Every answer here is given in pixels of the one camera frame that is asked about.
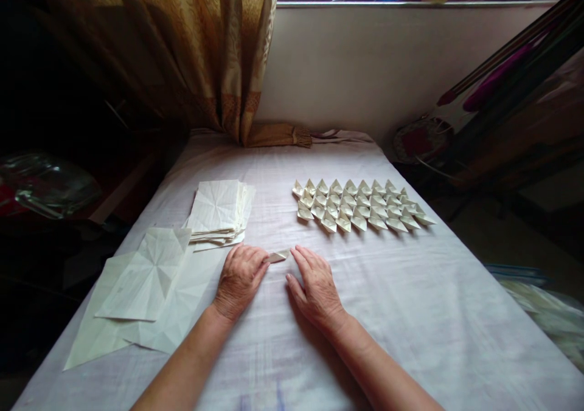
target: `white paper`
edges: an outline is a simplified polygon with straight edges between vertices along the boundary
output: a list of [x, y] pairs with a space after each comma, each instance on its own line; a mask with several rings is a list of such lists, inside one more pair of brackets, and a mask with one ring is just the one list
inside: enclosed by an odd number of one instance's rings
[[362, 232], [367, 231], [367, 220], [359, 211], [359, 207], [355, 207], [353, 211], [353, 216], [351, 217], [351, 223], [357, 227]]
[[347, 183], [345, 183], [343, 195], [345, 194], [345, 191], [351, 196], [355, 196], [357, 194], [357, 187], [355, 186], [355, 183], [353, 183], [352, 180], [349, 180]]
[[415, 218], [420, 221], [424, 226], [431, 226], [432, 224], [436, 224], [435, 220], [430, 218], [426, 213], [422, 210], [419, 204], [416, 203], [415, 211], [412, 212]]
[[324, 218], [325, 208], [320, 205], [317, 201], [312, 205], [310, 209], [311, 213], [317, 217], [319, 220]]
[[240, 187], [238, 180], [200, 182], [189, 218], [193, 234], [235, 230]]
[[360, 206], [360, 207], [371, 206], [371, 202], [369, 201], [369, 198], [367, 198], [367, 196], [365, 195], [365, 192], [363, 192], [361, 189], [359, 189], [359, 192], [357, 192], [356, 201], [357, 201], [357, 206]]
[[276, 263], [286, 260], [290, 256], [290, 249], [280, 250], [275, 253], [271, 253], [265, 262]]
[[351, 216], [353, 216], [353, 209], [350, 206], [346, 205], [346, 204], [341, 204], [341, 208], [340, 208], [339, 211], [342, 211], [349, 218]]
[[325, 210], [326, 212], [329, 212], [331, 215], [333, 215], [335, 219], [339, 216], [339, 210], [336, 208], [334, 204], [327, 205]]
[[385, 223], [389, 227], [391, 227], [392, 229], [394, 229], [396, 232], [407, 232], [408, 231], [408, 228], [403, 225], [403, 222], [401, 222], [397, 218], [388, 218], [388, 219], [385, 220]]
[[336, 216], [333, 216], [329, 211], [327, 211], [327, 213], [325, 213], [324, 218], [322, 219], [321, 222], [322, 222], [322, 226], [329, 233], [336, 233]]
[[307, 221], [309, 221], [310, 219], [314, 219], [314, 216], [312, 216], [312, 212], [310, 211], [310, 208], [308, 206], [306, 206], [302, 201], [298, 202], [298, 218], [302, 218], [302, 219], [306, 219]]
[[403, 225], [409, 228], [410, 230], [416, 230], [420, 228], [419, 224], [412, 217], [412, 214], [409, 212], [408, 209], [404, 209], [401, 211], [400, 221], [403, 222]]
[[375, 192], [371, 194], [371, 199], [369, 201], [371, 202], [371, 206], [385, 207], [387, 205], [383, 197]]
[[391, 181], [389, 181], [389, 180], [387, 180], [387, 181], [385, 182], [385, 190], [386, 190], [387, 192], [389, 192], [389, 193], [392, 193], [392, 194], [395, 194], [395, 195], [398, 195], [398, 194], [399, 194], [399, 191], [397, 190], [397, 188], [396, 188], [396, 187], [394, 186], [394, 184], [393, 184]]
[[330, 191], [339, 196], [342, 194], [342, 186], [337, 179], [335, 179], [333, 184], [330, 186]]
[[371, 216], [374, 214], [381, 219], [388, 218], [388, 211], [385, 210], [385, 207], [371, 206]]
[[366, 196], [371, 195], [371, 188], [367, 185], [367, 183], [365, 183], [365, 180], [361, 180], [361, 183], [359, 183], [359, 187], [358, 187], [360, 192], [363, 192]]
[[312, 195], [310, 194], [310, 192], [308, 192], [308, 189], [305, 189], [304, 192], [302, 193], [302, 196], [300, 197], [299, 202], [301, 202], [304, 206], [310, 209], [314, 204], [315, 199], [312, 198]]
[[110, 294], [123, 270], [130, 263], [134, 253], [115, 256], [106, 261], [85, 309], [81, 325], [63, 370], [93, 361], [130, 345], [118, 335], [120, 327], [127, 323], [126, 321], [96, 318], [95, 314]]
[[322, 192], [325, 195], [329, 193], [329, 187], [327, 186], [323, 179], [321, 179], [318, 182], [318, 185], [316, 185], [316, 190]]
[[190, 246], [160, 318], [155, 322], [124, 325], [119, 331], [120, 336], [143, 347], [174, 353], [202, 314], [203, 310], [197, 307], [230, 250], [221, 248], [193, 252]]
[[402, 211], [395, 204], [388, 204], [385, 209], [388, 211], [388, 216], [390, 217], [399, 218], [402, 215]]
[[320, 204], [321, 206], [326, 206], [327, 205], [327, 195], [324, 194], [323, 192], [321, 192], [320, 190], [316, 190], [315, 193], [315, 200], [318, 202], [318, 204]]
[[306, 186], [304, 187], [304, 189], [308, 191], [308, 193], [310, 194], [310, 196], [314, 196], [314, 194], [316, 193], [315, 184], [312, 183], [312, 180], [311, 179], [308, 179], [308, 181], [306, 182]]
[[149, 228], [96, 317], [155, 321], [189, 238], [190, 229]]
[[241, 202], [238, 203], [238, 221], [235, 225], [235, 230], [233, 232], [202, 233], [201, 235], [191, 235], [190, 242], [196, 242], [194, 247], [195, 251], [226, 247], [243, 242], [245, 239], [245, 228], [248, 225], [253, 200], [256, 195], [256, 188], [248, 184], [242, 185], [243, 195], [239, 199]]
[[334, 203], [334, 205], [337, 207], [337, 209], [341, 205], [341, 198], [337, 194], [334, 194], [334, 193], [329, 194], [327, 203], [329, 201]]
[[383, 219], [381, 219], [379, 217], [379, 215], [377, 215], [375, 213], [374, 210], [371, 210], [371, 216], [369, 217], [368, 222], [369, 222], [369, 224], [371, 224], [372, 226], [374, 226], [374, 228], [376, 228], [378, 230], [387, 230], [388, 229], [388, 227], [383, 222]]
[[386, 189], [381, 186], [377, 180], [373, 180], [373, 186], [371, 186], [373, 192], [377, 192], [380, 196], [385, 195]]
[[346, 204], [347, 206], [349, 206], [351, 209], [354, 208], [357, 205], [357, 202], [355, 201], [355, 198], [353, 198], [350, 195], [346, 195], [345, 193], [343, 193], [342, 198], [341, 198], [341, 204]]
[[292, 188], [292, 193], [296, 195], [298, 198], [302, 196], [302, 192], [304, 192], [304, 188], [298, 183], [298, 180], [294, 182], [294, 187]]
[[363, 218], [368, 218], [371, 216], [371, 210], [368, 207], [357, 206], [353, 210], [353, 214], [355, 214], [357, 211], [359, 211], [359, 215], [361, 215]]
[[349, 216], [346, 215], [342, 210], [339, 211], [339, 217], [336, 219], [336, 224], [339, 226], [343, 232], [351, 231], [351, 220]]

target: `creased paper sheet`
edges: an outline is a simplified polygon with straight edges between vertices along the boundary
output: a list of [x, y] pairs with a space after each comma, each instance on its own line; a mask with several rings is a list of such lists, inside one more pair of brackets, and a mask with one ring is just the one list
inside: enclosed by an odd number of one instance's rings
[[110, 258], [105, 263], [85, 309], [63, 371], [84, 362], [93, 361], [130, 344], [118, 335], [120, 327], [127, 321], [96, 318], [95, 314], [133, 256], [134, 252]]
[[193, 234], [235, 229], [239, 185], [238, 180], [199, 183], [189, 218]]
[[155, 321], [189, 238], [190, 229], [149, 228], [96, 317]]
[[198, 320], [201, 297], [214, 273], [220, 272], [230, 247], [193, 252], [189, 246], [168, 303], [155, 322], [131, 322], [120, 329], [125, 340], [172, 354]]

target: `wrinkled skin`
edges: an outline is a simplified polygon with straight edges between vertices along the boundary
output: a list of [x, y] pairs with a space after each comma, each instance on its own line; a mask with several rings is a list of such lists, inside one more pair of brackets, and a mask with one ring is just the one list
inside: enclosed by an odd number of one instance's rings
[[290, 252], [304, 281], [302, 288], [296, 277], [286, 275], [290, 292], [300, 312], [321, 332], [338, 331], [347, 320], [348, 314], [342, 307], [329, 263], [301, 246], [296, 246]]
[[228, 253], [213, 304], [231, 322], [236, 322], [257, 293], [269, 263], [266, 250], [238, 244]]

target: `curtain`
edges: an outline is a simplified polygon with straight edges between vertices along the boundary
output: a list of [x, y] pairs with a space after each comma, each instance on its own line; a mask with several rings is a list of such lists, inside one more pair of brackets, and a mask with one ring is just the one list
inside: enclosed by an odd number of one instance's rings
[[166, 121], [247, 146], [310, 146], [307, 129], [253, 124], [276, 0], [47, 0], [130, 96]]

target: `white tablecloth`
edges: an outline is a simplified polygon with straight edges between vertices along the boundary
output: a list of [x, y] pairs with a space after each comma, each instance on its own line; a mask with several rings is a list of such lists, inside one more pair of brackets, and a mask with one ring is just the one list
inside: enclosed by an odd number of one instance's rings
[[[349, 135], [352, 141], [309, 150], [245, 150], [222, 135], [193, 136], [117, 254], [135, 250], [148, 227], [181, 227], [200, 181], [239, 179], [257, 188], [245, 242], [268, 251], [301, 244], [327, 258], [348, 312], [446, 409], [581, 410], [584, 376], [444, 223], [412, 234], [370, 228], [328, 235], [315, 222], [297, 219], [291, 188], [295, 179], [310, 177], [329, 184], [389, 178], [439, 220], [374, 143]], [[290, 271], [297, 273], [292, 257], [268, 270], [199, 409], [367, 407], [330, 345], [291, 307]], [[206, 303], [215, 288], [210, 285]], [[15, 409], [128, 409], [164, 365], [168, 355], [130, 346], [61, 372], [87, 301]]]

